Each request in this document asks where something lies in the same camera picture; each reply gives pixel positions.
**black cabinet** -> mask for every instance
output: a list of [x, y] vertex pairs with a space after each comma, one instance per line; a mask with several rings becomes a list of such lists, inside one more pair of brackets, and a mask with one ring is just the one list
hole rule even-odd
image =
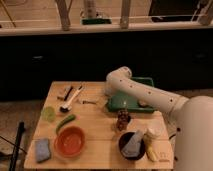
[[104, 81], [124, 65], [165, 90], [212, 88], [212, 32], [0, 37], [0, 100], [45, 98], [52, 81]]

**gray sponge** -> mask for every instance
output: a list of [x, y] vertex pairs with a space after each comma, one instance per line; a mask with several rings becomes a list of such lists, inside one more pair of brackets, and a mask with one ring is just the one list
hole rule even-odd
[[51, 153], [49, 150], [49, 139], [39, 139], [35, 142], [35, 157], [36, 162], [41, 163], [44, 162], [51, 157]]

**floor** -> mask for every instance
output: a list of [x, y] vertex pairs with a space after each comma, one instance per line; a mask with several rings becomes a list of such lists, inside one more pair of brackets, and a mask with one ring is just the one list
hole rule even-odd
[[[176, 91], [178, 94], [182, 94], [186, 97], [194, 97], [197, 95], [207, 95], [213, 97], [213, 89], [205, 90], [187, 90]], [[14, 142], [17, 132], [17, 127], [20, 121], [25, 122], [26, 132], [23, 135], [21, 147], [27, 151], [30, 144], [30, 140], [33, 136], [37, 121], [40, 116], [40, 111], [43, 107], [44, 100], [32, 100], [32, 101], [13, 101], [13, 102], [0, 102], [0, 135], [6, 139]], [[167, 125], [169, 135], [175, 133], [175, 121], [169, 120], [164, 116], [165, 123]], [[12, 153], [12, 146], [0, 139], [0, 151], [6, 154]], [[17, 161], [17, 170], [23, 171], [24, 155]], [[7, 171], [9, 161], [0, 161], [0, 170]]]

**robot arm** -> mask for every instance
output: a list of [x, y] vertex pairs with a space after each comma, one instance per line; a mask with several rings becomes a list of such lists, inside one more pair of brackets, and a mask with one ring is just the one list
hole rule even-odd
[[106, 78], [106, 94], [122, 90], [146, 101], [163, 113], [177, 118], [174, 171], [213, 170], [213, 98], [191, 99], [136, 83], [127, 67], [112, 71]]
[[132, 73], [127, 67], [110, 72], [106, 78], [106, 94], [112, 95], [116, 89], [124, 91], [172, 117], [176, 117], [178, 111], [188, 100], [181, 95], [132, 81], [131, 76]]

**green cucumber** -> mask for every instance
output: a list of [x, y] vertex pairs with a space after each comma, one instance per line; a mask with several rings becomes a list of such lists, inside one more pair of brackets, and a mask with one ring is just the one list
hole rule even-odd
[[67, 116], [64, 120], [62, 120], [62, 121], [58, 124], [58, 126], [56, 127], [56, 130], [55, 130], [56, 134], [58, 134], [60, 128], [61, 128], [63, 125], [65, 125], [66, 123], [68, 123], [68, 122], [74, 120], [75, 118], [76, 118], [75, 115], [71, 114], [71, 115]]

